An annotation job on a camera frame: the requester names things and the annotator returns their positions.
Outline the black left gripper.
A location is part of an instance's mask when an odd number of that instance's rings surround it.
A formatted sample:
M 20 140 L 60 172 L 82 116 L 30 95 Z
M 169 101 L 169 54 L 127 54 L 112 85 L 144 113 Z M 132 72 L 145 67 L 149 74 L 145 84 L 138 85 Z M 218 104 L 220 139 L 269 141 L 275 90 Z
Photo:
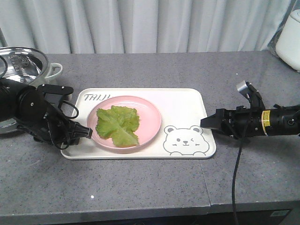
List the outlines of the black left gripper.
M 55 147 L 61 145 L 72 146 L 79 144 L 79 138 L 72 137 L 75 122 L 68 119 L 60 109 L 50 103 L 46 103 L 46 109 L 42 115 L 31 114 L 28 120 L 16 118 L 17 128 L 33 136 L 37 142 L 47 143 Z M 79 127 L 80 138 L 92 137 L 92 128 Z

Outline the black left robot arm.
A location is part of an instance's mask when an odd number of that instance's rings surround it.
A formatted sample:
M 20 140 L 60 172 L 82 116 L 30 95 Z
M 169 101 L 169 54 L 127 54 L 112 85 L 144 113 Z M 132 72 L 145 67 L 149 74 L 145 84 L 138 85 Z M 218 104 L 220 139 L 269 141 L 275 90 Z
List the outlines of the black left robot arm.
M 62 149 L 77 145 L 80 138 L 91 138 L 92 129 L 74 121 L 61 110 L 70 105 L 68 96 L 74 89 L 68 86 L 41 84 L 37 88 L 2 78 L 0 80 L 0 120 L 14 119 L 17 130 L 24 131 L 38 142 Z

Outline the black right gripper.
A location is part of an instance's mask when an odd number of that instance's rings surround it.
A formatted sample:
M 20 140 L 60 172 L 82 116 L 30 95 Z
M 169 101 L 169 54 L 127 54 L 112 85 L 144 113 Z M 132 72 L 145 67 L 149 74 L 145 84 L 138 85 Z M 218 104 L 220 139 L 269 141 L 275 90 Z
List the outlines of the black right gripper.
M 235 139 L 264 136 L 262 112 L 261 109 L 247 109 L 243 106 L 236 110 L 217 109 L 215 114 L 201 119 L 200 127 L 225 133 Z

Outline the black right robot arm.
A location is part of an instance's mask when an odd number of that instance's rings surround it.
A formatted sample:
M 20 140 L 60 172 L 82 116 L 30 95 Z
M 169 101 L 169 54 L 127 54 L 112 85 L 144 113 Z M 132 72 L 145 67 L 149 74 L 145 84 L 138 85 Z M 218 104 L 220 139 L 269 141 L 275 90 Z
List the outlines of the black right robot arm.
M 274 105 L 273 109 L 238 106 L 236 110 L 217 109 L 214 115 L 201 119 L 200 127 L 234 139 L 299 135 L 300 106 Z

